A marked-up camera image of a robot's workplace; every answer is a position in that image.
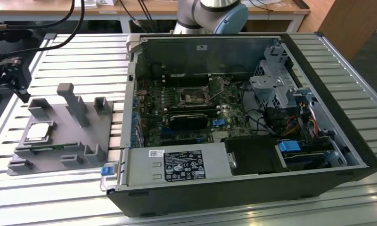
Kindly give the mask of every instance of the label sticker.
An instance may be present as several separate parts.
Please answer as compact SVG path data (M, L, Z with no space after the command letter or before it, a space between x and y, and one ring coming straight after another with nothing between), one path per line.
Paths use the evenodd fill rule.
M116 11L100 11L100 14L117 14Z
M201 150L164 153L167 182L205 178Z
M207 50L208 46L197 46L197 50Z
M149 150L149 157L163 157L165 150Z

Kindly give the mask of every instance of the motherboard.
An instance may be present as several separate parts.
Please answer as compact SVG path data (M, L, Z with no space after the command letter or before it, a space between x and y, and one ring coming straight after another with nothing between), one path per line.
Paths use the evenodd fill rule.
M241 106L244 82L229 75L173 75L137 83L144 146L217 143L252 128Z

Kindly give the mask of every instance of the blue tab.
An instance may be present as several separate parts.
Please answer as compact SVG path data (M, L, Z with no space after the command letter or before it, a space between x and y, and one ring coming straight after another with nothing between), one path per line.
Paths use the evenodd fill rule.
M115 167L113 166L104 166L100 170L100 174L103 176L111 176L115 174Z
M300 145L296 140L285 140L279 143L279 149L281 152L297 152L300 151Z
M212 121L213 126L221 126L225 124L225 119L219 119Z

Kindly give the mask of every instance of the slotted metal table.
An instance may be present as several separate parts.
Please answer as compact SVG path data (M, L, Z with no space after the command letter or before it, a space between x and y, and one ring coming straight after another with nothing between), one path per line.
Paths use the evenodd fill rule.
M313 33L291 36L377 155L376 92L324 37ZM41 47L67 37L60 34L45 39ZM125 40L127 34L80 34L61 49L37 53L29 67L33 97L63 103L56 87L72 82L85 101L96 96L115 101L109 161L119 158ZM300 72L295 72L307 86ZM377 173L316 198L128 218L100 190L100 168L17 177L5 174L28 117L27 104L12 97L0 118L0 225L377 225Z

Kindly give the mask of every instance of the warning symbol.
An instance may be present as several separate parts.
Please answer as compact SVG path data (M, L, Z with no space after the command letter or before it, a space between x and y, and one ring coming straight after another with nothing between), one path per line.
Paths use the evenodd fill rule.
M173 166L172 165L167 165L167 172L172 172L173 171Z

